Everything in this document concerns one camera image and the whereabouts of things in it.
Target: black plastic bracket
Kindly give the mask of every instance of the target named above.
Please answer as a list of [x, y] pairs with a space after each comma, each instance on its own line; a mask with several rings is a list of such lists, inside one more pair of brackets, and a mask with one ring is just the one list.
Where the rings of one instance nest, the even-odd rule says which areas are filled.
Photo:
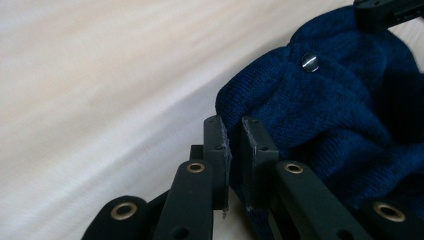
[[242, 119], [240, 144], [246, 205], [252, 209], [266, 209], [274, 191], [272, 176], [279, 151], [265, 126], [251, 117]]
[[384, 198], [367, 199], [361, 205], [360, 220], [374, 239], [419, 240], [424, 223], [409, 209]]
[[358, 28], [378, 32], [414, 18], [424, 16], [424, 0], [356, 0]]
[[209, 117], [203, 122], [202, 157], [213, 168], [213, 209], [227, 211], [232, 157], [227, 130], [218, 115]]
[[[300, 239], [372, 239], [305, 164], [279, 162], [274, 183], [284, 214], [289, 214]], [[274, 228], [273, 233], [282, 239], [280, 229]]]
[[212, 178], [204, 160], [180, 165], [153, 239], [212, 239]]
[[122, 196], [100, 210], [82, 240], [143, 240], [151, 232], [151, 223], [149, 206], [143, 199]]

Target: blue sweater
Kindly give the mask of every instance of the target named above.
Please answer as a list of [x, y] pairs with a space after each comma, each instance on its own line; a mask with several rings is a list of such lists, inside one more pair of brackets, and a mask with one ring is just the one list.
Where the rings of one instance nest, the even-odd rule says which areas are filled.
[[[302, 68], [307, 53], [315, 72]], [[241, 118], [257, 118], [284, 159], [309, 165], [347, 206], [388, 197], [424, 219], [424, 74], [389, 31], [358, 31], [352, 7], [311, 20], [248, 65], [219, 91], [216, 111], [232, 151]]]

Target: white table surface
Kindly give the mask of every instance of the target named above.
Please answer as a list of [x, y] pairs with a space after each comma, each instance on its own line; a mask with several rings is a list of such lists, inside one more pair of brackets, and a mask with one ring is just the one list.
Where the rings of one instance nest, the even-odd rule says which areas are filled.
[[[80, 239], [108, 201], [169, 189], [218, 90], [352, 1], [0, 2], [0, 239]], [[424, 69], [424, 22], [392, 29]], [[254, 239], [234, 194], [214, 239]]]

